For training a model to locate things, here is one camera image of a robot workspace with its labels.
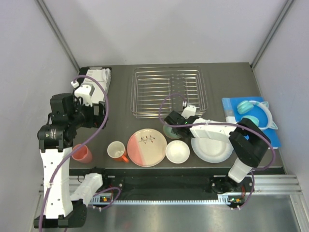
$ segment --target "pink cup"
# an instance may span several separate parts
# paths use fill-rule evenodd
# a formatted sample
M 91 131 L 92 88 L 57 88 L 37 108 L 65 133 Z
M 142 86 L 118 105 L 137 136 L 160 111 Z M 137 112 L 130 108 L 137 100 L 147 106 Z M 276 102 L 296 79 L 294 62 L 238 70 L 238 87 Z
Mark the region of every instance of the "pink cup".
M 80 144 L 76 145 L 73 150 L 76 150 L 79 146 Z M 80 163 L 90 163 L 92 161 L 92 153 L 89 151 L 87 146 L 83 146 L 75 152 L 72 157 Z

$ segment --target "gray tabletop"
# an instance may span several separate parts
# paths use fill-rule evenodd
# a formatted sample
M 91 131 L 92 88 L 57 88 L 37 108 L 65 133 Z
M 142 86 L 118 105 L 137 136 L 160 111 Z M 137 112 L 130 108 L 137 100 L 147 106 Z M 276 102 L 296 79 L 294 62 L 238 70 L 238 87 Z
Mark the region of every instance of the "gray tabletop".
M 162 66 L 179 66 L 169 64 Z M 202 69 L 205 81 L 208 108 L 205 119 L 225 122 L 225 114 L 221 99 L 224 97 L 260 96 L 258 86 L 248 63 L 203 63 L 188 64 L 197 65 Z M 130 110 L 131 82 L 133 70 L 145 65 L 120 65 L 112 66 L 112 80 L 108 91 L 110 103 L 110 115 L 106 128 L 102 130 L 87 146 L 93 154 L 93 160 L 89 164 L 82 164 L 73 159 L 70 160 L 70 168 L 142 168 L 133 162 L 116 162 L 107 154 L 107 146 L 113 141 L 121 141 L 125 145 L 136 131 L 151 128 L 163 133 L 163 126 L 158 118 L 137 119 Z M 77 131 L 74 144 L 84 142 L 96 129 L 80 128 Z M 151 168 L 229 168 L 237 158 L 235 152 L 230 158 L 221 163 L 208 163 L 201 160 L 193 152 L 190 139 L 185 139 L 190 147 L 190 157 L 182 164 L 174 164 L 166 157 L 156 166 Z M 279 151 L 273 167 L 282 167 Z M 271 151 L 267 151 L 261 161 L 261 166 L 267 165 L 271 160 Z

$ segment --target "plate with leaf design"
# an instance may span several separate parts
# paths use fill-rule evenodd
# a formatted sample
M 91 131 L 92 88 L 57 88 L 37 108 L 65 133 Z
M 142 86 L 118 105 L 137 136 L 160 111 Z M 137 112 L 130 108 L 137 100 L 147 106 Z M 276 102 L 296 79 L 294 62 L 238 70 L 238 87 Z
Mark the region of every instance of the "plate with leaf design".
M 142 129 L 129 139 L 127 154 L 136 165 L 152 167 L 164 159 L 167 145 L 165 137 L 157 130 Z

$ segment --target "mug handle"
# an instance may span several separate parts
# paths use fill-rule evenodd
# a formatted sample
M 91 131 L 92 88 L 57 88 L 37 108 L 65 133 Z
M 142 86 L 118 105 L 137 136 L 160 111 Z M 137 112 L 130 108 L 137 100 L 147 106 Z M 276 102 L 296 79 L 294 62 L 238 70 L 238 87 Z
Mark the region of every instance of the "mug handle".
M 127 158 L 127 157 L 122 156 L 122 159 L 124 160 L 124 162 L 129 163 L 129 160 L 128 160 L 128 158 Z

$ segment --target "white headphones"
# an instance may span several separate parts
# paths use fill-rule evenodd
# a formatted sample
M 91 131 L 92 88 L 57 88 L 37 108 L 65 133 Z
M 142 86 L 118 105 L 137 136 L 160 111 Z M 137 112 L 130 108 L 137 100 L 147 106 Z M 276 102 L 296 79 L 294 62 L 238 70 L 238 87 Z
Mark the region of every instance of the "white headphones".
M 254 106 L 257 106 L 259 108 L 261 108 L 268 119 L 268 123 L 265 127 L 259 127 L 261 131 L 264 131 L 268 128 L 270 129 L 274 129 L 274 130 L 278 130 L 278 127 L 276 125 L 276 123 L 274 123 L 274 121 L 272 120 L 272 115 L 271 112 L 268 109 L 268 102 L 263 101 L 263 102 L 259 102 L 259 101 L 242 101 L 241 103 L 238 104 L 237 106 L 237 111 L 239 114 L 243 115 L 247 112 L 249 112 L 250 110 L 252 110 L 254 108 Z M 250 119 L 255 125 L 259 125 L 259 119 L 257 117 L 254 117 L 252 115 L 245 115 L 243 118 L 248 118 Z

